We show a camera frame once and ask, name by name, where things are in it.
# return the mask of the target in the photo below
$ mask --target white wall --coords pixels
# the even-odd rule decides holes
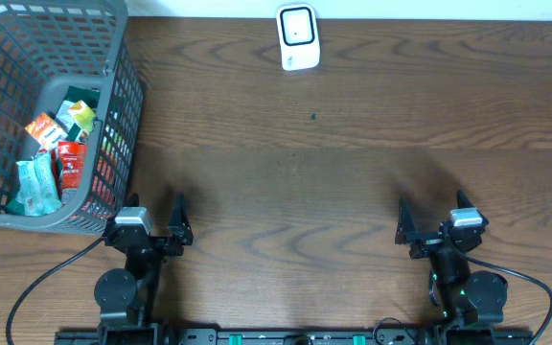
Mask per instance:
[[[279,7],[291,4],[286,0],[126,2],[131,15],[241,18],[273,18]],[[306,3],[314,7],[320,18],[552,20],[552,0],[309,0]]]

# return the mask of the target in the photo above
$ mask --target wood grain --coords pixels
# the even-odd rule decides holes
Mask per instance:
[[[552,287],[552,23],[319,28],[320,65],[285,73],[273,20],[129,20],[148,89],[131,190],[159,226],[185,193],[196,238],[164,267],[156,314],[230,328],[440,317],[429,263],[393,243],[397,200],[436,226],[457,188],[491,222],[473,256]],[[0,344],[21,291],[92,241],[0,230]],[[95,327],[94,283],[123,262],[99,247],[49,278],[16,343]],[[504,325],[535,330],[547,298],[509,287]]]

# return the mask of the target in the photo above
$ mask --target white device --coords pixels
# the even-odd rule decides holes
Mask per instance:
[[[294,71],[316,66],[321,48],[314,9],[310,5],[284,6],[278,10],[276,21],[283,68]]]

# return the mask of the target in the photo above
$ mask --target red snack bag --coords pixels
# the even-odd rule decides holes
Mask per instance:
[[[83,143],[58,142],[58,183],[61,195],[60,199],[63,205],[71,200],[81,184],[85,155],[86,145]]]

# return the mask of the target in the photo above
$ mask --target laundry basket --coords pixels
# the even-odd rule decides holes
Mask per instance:
[[[90,235],[122,207],[144,99],[126,23],[124,0],[0,1],[0,226]],[[71,85],[100,91],[78,191],[50,215],[6,214],[15,162],[39,149],[24,127],[56,114]]]

